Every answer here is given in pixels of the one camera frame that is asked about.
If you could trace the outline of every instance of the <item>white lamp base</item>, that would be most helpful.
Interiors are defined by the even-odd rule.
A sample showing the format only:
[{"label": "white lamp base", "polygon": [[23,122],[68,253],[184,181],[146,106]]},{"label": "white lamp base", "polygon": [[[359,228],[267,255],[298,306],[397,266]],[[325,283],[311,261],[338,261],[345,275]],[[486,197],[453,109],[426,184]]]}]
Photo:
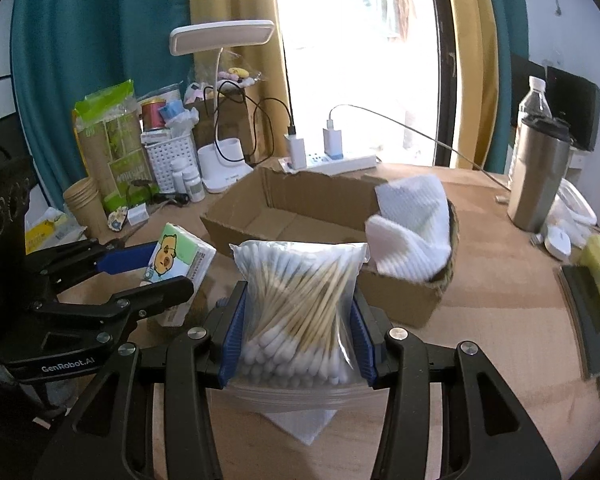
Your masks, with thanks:
[{"label": "white lamp base", "polygon": [[[220,140],[218,146],[226,158],[238,160],[244,157],[240,139],[231,137]],[[198,160],[200,161],[202,183],[209,193],[222,193],[231,184],[235,184],[253,171],[253,168],[244,160],[240,162],[224,160],[213,143],[198,150]]]}]

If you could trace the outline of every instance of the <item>curtain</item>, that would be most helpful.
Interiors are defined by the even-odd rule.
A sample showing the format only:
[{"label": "curtain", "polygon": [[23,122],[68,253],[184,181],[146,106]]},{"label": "curtain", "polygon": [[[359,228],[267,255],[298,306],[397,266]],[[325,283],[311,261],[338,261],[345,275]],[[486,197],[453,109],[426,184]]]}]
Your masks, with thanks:
[{"label": "curtain", "polygon": [[511,55],[528,59],[529,26],[526,0],[491,0],[498,30],[498,75],[500,98],[493,140],[485,169],[503,173],[507,160],[511,115]]},{"label": "curtain", "polygon": [[[451,0],[451,6],[458,64],[454,148],[482,165],[498,105],[498,45],[493,7],[491,0]],[[456,166],[471,167],[461,158]]]},{"label": "curtain", "polygon": [[136,95],[186,81],[189,56],[169,33],[189,25],[189,0],[15,0],[11,64],[23,130],[49,199],[85,176],[74,104],[132,79]]},{"label": "curtain", "polygon": [[[256,102],[263,97],[276,97],[288,105],[288,91],[286,87],[285,64],[282,48],[282,37],[278,27],[277,0],[189,0],[191,23],[217,22],[224,20],[271,20],[276,24],[276,30],[264,45],[234,48],[233,50],[244,57],[245,61],[254,70],[261,71],[266,80],[258,82],[248,89],[248,95]],[[196,66],[213,66],[216,58],[215,52],[201,52],[195,54]],[[285,109],[276,102],[265,102],[262,106],[271,117],[273,125],[274,145],[267,145],[260,152],[266,153],[274,149],[275,155],[285,155],[286,147],[283,136],[288,126],[288,117]],[[264,142],[270,143],[269,135],[263,135],[262,128],[254,132],[258,138],[263,137]]]}]

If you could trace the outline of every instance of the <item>wooden table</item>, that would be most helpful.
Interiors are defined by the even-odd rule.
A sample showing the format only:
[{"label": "wooden table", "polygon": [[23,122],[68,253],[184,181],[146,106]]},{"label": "wooden table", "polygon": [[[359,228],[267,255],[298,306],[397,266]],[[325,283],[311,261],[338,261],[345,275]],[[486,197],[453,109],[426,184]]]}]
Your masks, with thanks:
[{"label": "wooden table", "polygon": [[[455,275],[442,304],[420,330],[424,341],[455,347],[471,339],[488,355],[529,412],[568,478],[600,440],[600,402],[594,381],[584,382],[577,339],[555,270],[558,262],[530,245],[509,221],[502,194],[483,174],[469,170],[380,165],[368,172],[387,179],[435,173],[456,206],[460,243]],[[155,240],[169,221],[208,239],[200,213],[216,200],[152,216],[130,240]],[[233,261],[218,254],[203,283],[209,305],[227,296],[240,278]],[[63,299],[104,301],[113,291],[135,286],[138,274],[97,276],[66,292]],[[156,342],[142,325],[132,338]],[[339,411],[312,446],[305,446],[257,413],[212,396],[211,419],[227,480],[275,478],[368,479],[382,428],[382,403]],[[441,432],[440,389],[432,386],[431,439],[427,478],[438,478]],[[156,409],[161,420],[161,406]],[[160,431],[156,469],[164,476]]]}]

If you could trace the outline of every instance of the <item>woven basket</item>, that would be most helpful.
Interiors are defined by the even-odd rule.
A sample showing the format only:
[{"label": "woven basket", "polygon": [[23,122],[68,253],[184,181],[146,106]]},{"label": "woven basket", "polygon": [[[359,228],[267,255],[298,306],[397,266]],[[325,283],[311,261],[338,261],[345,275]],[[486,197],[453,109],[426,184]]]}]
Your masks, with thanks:
[{"label": "woven basket", "polygon": [[173,178],[171,177],[171,161],[183,157],[191,166],[196,162],[196,145],[191,135],[176,137],[175,139],[156,142],[144,147],[149,155],[149,163],[154,170],[155,181],[161,193],[173,193]]}]

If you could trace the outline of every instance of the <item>bright window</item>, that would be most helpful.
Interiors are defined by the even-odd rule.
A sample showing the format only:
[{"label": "bright window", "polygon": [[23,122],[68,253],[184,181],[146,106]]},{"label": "bright window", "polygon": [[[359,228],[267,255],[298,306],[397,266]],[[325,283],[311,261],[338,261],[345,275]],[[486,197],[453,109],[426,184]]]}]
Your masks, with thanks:
[{"label": "bright window", "polygon": [[[361,105],[436,137],[438,40],[433,0],[278,0],[291,103],[307,153],[323,151],[336,104]],[[435,145],[353,108],[333,116],[345,150],[431,165]]]}]

